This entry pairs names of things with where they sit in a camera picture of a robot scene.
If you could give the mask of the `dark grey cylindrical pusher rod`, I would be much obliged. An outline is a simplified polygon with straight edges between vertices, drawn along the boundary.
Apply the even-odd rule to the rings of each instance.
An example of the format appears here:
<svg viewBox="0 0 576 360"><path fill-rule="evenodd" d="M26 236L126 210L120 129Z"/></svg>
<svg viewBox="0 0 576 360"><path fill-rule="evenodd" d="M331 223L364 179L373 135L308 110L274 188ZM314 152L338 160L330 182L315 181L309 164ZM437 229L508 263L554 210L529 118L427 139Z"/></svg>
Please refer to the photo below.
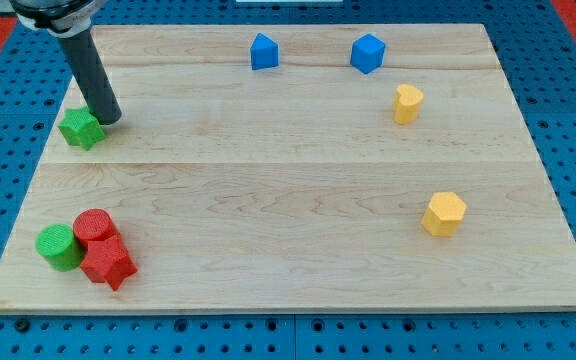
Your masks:
<svg viewBox="0 0 576 360"><path fill-rule="evenodd" d="M119 121L122 111L91 31L86 29L71 37L59 38L58 43L89 112L97 118L101 125L112 125Z"/></svg>

